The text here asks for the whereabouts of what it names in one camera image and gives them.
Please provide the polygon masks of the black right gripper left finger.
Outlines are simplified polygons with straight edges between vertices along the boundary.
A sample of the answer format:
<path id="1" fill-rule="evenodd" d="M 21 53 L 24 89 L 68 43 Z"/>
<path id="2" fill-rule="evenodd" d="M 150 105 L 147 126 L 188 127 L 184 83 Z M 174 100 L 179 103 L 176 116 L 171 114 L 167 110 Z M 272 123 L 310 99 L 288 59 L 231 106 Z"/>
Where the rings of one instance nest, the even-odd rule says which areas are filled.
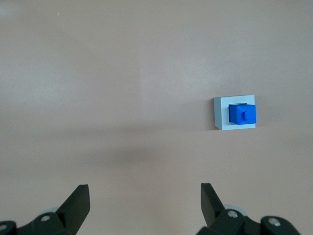
<path id="1" fill-rule="evenodd" d="M 2 235 L 75 235 L 89 211 L 89 186 L 79 185 L 55 212 L 43 213 L 19 228 L 15 221 L 1 221 L 0 233 Z"/>

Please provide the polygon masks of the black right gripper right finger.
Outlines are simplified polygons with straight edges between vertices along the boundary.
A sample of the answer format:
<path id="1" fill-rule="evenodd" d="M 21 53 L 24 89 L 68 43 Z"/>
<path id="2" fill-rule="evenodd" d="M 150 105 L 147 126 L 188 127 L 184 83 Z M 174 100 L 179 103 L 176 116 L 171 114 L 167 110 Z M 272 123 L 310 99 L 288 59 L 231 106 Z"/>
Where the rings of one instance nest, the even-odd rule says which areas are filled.
<path id="1" fill-rule="evenodd" d="M 199 235 L 298 235 L 300 232 L 286 219 L 264 216 L 257 223 L 236 209 L 222 204 L 210 183 L 201 184 L 201 211 L 206 226 Z"/>

